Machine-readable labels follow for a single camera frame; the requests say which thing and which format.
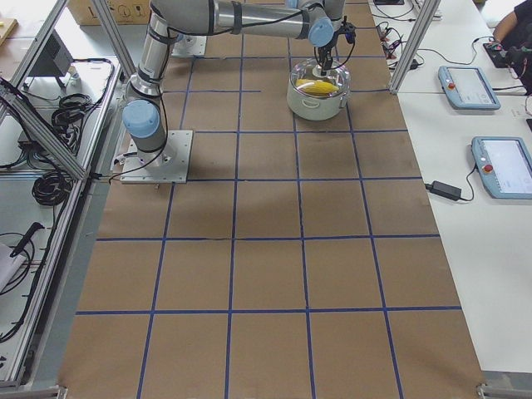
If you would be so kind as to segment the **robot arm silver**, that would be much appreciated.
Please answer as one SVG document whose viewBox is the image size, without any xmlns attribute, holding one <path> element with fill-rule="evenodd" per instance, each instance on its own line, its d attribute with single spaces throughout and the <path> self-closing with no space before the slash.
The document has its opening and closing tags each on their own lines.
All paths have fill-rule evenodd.
<svg viewBox="0 0 532 399">
<path fill-rule="evenodd" d="M 225 33 L 307 39 L 318 51 L 318 64 L 333 67 L 332 49 L 340 36 L 349 43 L 355 27 L 343 1 L 287 1 L 284 6 L 238 1 L 152 1 L 142 57 L 126 88 L 122 121 L 144 168 L 161 171 L 176 148 L 162 104 L 161 82 L 178 37 L 213 37 Z"/>
</svg>

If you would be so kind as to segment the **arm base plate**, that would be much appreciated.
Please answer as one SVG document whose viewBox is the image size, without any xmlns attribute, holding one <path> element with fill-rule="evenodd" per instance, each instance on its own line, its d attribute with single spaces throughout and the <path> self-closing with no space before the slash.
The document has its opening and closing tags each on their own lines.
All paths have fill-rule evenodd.
<svg viewBox="0 0 532 399">
<path fill-rule="evenodd" d="M 130 139 L 128 151 L 134 155 L 125 158 L 123 174 L 119 176 L 124 184 L 162 184 L 187 182 L 193 131 L 170 130 L 163 152 L 147 154 L 138 151 Z"/>
<path fill-rule="evenodd" d="M 170 56 L 175 58 L 203 57 L 206 42 L 205 36 L 187 36 L 179 33 Z"/>
</svg>

